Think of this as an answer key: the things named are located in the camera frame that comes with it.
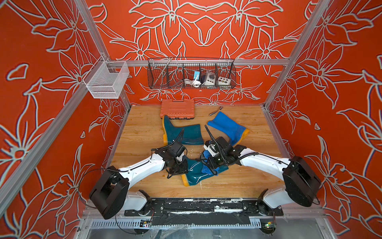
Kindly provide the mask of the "blue microfiber cloth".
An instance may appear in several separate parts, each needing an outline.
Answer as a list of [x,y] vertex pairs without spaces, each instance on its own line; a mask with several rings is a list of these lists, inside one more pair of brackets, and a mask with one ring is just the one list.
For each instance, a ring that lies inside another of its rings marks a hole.
[[204,150],[203,153],[201,154],[202,173],[207,175],[218,176],[219,167],[217,169],[213,168],[210,157],[211,157],[211,154],[207,150]]

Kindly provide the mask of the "teal rubber boot orange sole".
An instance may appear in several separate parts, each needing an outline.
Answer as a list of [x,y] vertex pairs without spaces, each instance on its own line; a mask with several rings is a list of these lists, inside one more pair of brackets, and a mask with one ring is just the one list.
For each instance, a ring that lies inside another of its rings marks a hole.
[[188,173],[182,175],[182,181],[184,186],[194,186],[199,184],[202,180],[214,177],[215,175],[210,169],[204,165],[207,160],[196,161],[188,159]]

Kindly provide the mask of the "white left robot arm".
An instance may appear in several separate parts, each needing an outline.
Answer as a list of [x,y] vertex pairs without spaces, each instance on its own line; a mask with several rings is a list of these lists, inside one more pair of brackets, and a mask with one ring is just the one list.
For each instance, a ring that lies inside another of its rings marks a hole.
[[148,158],[123,168],[111,166],[106,169],[90,192],[90,200],[104,219],[114,217],[120,210],[140,211],[148,202],[142,195],[141,203],[128,203],[129,189],[146,177],[164,169],[169,175],[186,174],[189,158],[182,152],[180,155],[160,150]]

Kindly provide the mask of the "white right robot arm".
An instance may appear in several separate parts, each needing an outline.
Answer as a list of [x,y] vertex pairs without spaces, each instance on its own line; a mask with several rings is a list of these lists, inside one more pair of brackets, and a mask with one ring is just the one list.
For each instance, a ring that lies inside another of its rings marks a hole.
[[310,207],[317,200],[321,185],[313,169],[299,156],[280,158],[256,152],[243,145],[232,146],[224,138],[218,137],[205,142],[209,152],[207,165],[215,170],[219,166],[240,165],[255,168],[282,180],[284,185],[274,190],[266,189],[260,201],[269,209],[292,202]]

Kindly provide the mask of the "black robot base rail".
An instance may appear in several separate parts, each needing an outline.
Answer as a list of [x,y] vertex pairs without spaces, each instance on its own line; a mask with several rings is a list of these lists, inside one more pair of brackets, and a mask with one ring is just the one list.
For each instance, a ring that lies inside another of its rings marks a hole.
[[252,227],[282,217],[280,206],[269,209],[258,199],[154,198],[146,212],[125,210],[126,217],[148,217],[153,226]]

